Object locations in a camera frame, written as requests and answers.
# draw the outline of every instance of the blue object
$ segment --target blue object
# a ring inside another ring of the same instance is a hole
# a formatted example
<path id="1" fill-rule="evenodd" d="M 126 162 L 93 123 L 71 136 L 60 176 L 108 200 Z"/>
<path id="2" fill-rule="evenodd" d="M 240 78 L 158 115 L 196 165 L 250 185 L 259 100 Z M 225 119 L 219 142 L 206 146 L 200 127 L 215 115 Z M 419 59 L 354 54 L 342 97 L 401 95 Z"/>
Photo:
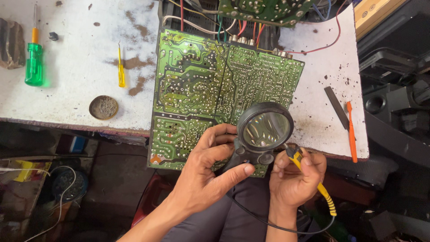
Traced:
<path id="1" fill-rule="evenodd" d="M 63 196 L 63 202 L 73 201 L 74 199 L 85 194 L 88 188 L 88 178 L 80 171 L 76 172 L 76 180 L 73 185 L 66 191 Z M 74 174 L 71 170 L 67 170 L 59 174 L 52 184 L 52 194 L 57 201 L 60 201 L 61 194 L 70 186 L 73 182 Z"/>
<path id="2" fill-rule="evenodd" d="M 332 1 L 329 0 L 329 9 L 327 10 L 327 17 L 323 17 L 323 15 L 321 14 L 321 12 L 318 10 L 318 8 L 316 7 L 316 5 L 313 3 L 312 4 L 313 9 L 315 10 L 316 13 L 318 13 L 319 17 L 324 20 L 327 21 L 329 16 L 330 16 L 330 10 L 332 9 Z"/>
<path id="3" fill-rule="evenodd" d="M 78 154 L 82 153 L 85 140 L 86 139 L 82 137 L 77 137 L 77 136 L 73 137 L 73 141 L 72 141 L 72 144 L 70 145 L 69 152 L 78 153 Z"/>

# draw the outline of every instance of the yellow screwdriver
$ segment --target yellow screwdriver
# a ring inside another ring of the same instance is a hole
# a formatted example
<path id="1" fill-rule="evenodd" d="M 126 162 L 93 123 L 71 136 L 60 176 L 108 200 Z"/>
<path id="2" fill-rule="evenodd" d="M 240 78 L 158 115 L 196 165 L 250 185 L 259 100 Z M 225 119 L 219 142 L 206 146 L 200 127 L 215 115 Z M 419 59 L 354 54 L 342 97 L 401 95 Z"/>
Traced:
<path id="1" fill-rule="evenodd" d="M 126 80 L 124 79 L 124 67 L 121 64 L 121 48 L 120 48 L 120 42 L 118 42 L 118 79 L 119 79 L 119 87 L 125 87 L 126 86 Z"/>

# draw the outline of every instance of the white table surface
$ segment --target white table surface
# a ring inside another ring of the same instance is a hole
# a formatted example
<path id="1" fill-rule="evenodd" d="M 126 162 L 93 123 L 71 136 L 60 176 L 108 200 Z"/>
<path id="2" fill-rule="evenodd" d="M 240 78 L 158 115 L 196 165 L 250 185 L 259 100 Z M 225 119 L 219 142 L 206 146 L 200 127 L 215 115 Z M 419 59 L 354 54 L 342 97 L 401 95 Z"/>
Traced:
<path id="1" fill-rule="evenodd" d="M 148 135 L 157 61 L 158 2 L 65 0 L 57 6 L 56 1 L 48 0 L 0 0 L 0 17 L 22 25 L 25 42 L 31 41 L 35 3 L 40 10 L 39 43 L 44 49 L 49 83 L 30 87 L 24 83 L 25 68 L 0 68 L 0 120 Z M 326 86 L 332 86 L 342 105 L 351 101 L 358 158 L 367 158 L 352 6 L 339 14 L 339 21 L 341 37 L 334 46 L 306 56 L 294 54 L 294 59 L 306 65 L 289 109 L 296 121 L 289 142 L 350 156 L 348 132 L 324 92 Z M 60 40 L 48 39 L 53 31 Z M 294 29 L 282 29 L 279 44 L 295 51 L 313 50 L 330 44 L 337 34 L 335 19 L 299 23 Z M 125 88 L 118 87 L 115 65 L 120 40 L 121 57 L 126 60 Z M 117 115 L 110 120 L 100 121 L 89 114 L 90 102 L 99 95 L 111 96 L 119 103 Z"/>

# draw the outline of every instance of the circuit board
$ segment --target circuit board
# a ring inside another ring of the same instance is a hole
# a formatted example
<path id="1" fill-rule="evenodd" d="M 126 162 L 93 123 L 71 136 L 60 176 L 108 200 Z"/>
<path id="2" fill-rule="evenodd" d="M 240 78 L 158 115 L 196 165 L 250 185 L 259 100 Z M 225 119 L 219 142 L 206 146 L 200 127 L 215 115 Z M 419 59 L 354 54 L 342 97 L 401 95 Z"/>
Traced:
<path id="1" fill-rule="evenodd" d="M 171 29 L 162 29 L 159 41 L 147 161 L 152 168 L 182 170 L 207 128 L 236 125 L 253 104 L 272 101 L 288 108 L 304 67 L 252 46 Z M 264 177 L 267 165 L 255 168 L 251 176 Z"/>
<path id="2" fill-rule="evenodd" d="M 218 14 L 239 20 L 292 28 L 313 0 L 220 0 Z"/>

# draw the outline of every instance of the red object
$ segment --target red object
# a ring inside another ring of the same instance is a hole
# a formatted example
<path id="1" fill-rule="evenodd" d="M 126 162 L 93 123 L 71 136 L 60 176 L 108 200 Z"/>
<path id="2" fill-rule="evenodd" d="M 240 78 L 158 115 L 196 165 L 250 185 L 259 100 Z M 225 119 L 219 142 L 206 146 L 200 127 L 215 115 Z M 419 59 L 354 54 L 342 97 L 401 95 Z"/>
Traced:
<path id="1" fill-rule="evenodd" d="M 341 8 L 344 6 L 344 4 L 345 4 L 346 2 L 347 2 L 347 1 L 344 1 L 344 3 L 342 3 L 341 7 L 340 7 L 340 8 L 338 9 L 338 11 L 336 12 L 336 22 L 338 23 L 339 34 L 338 34 L 338 37 L 336 38 L 336 40 L 335 40 L 333 43 L 331 43 L 331 44 L 329 44 L 329 45 L 327 45 L 327 46 L 324 46 L 324 47 L 321 47 L 321 48 L 315 49 L 315 50 L 309 50 L 309 51 L 304 51 L 304 52 L 295 52 L 295 51 L 286 51 L 286 52 L 287 52 L 287 53 L 295 53 L 295 54 L 306 54 L 306 53 L 315 52 L 315 51 L 317 51 L 317 50 L 327 49 L 327 48 L 329 48 L 330 46 L 334 45 L 334 44 L 339 40 L 339 37 L 341 36 L 341 24 L 339 23 L 339 20 L 338 20 L 338 14 L 339 14 L 339 11 L 341 10 Z"/>
<path id="2" fill-rule="evenodd" d="M 181 31 L 184 31 L 184 0 L 181 0 Z"/>
<path id="3" fill-rule="evenodd" d="M 132 228 L 158 207 L 161 192 L 171 192 L 172 190 L 172 186 L 165 184 L 163 179 L 155 174 L 140 199 L 139 206 L 133 218 Z"/>
<path id="4" fill-rule="evenodd" d="M 260 32 L 258 33 L 258 36 L 257 36 L 257 41 L 256 41 L 256 46 L 258 46 L 258 43 L 260 42 L 260 35 L 261 35 L 261 33 L 263 33 L 263 29 L 266 27 L 266 25 L 265 24 L 263 24 L 263 26 L 261 27 L 261 29 L 260 29 Z"/>
<path id="5" fill-rule="evenodd" d="M 254 23 L 254 33 L 252 34 L 252 39 L 255 40 L 255 27 L 257 27 L 257 22 Z"/>
<path id="6" fill-rule="evenodd" d="M 349 134 L 349 140 L 350 140 L 350 147 L 351 147 L 351 157 L 352 161 L 354 163 L 357 163 L 357 148 L 355 147 L 355 134 L 354 134 L 354 126 L 352 124 L 352 106 L 351 102 L 347 102 L 347 109 L 350 113 L 350 134 Z"/>

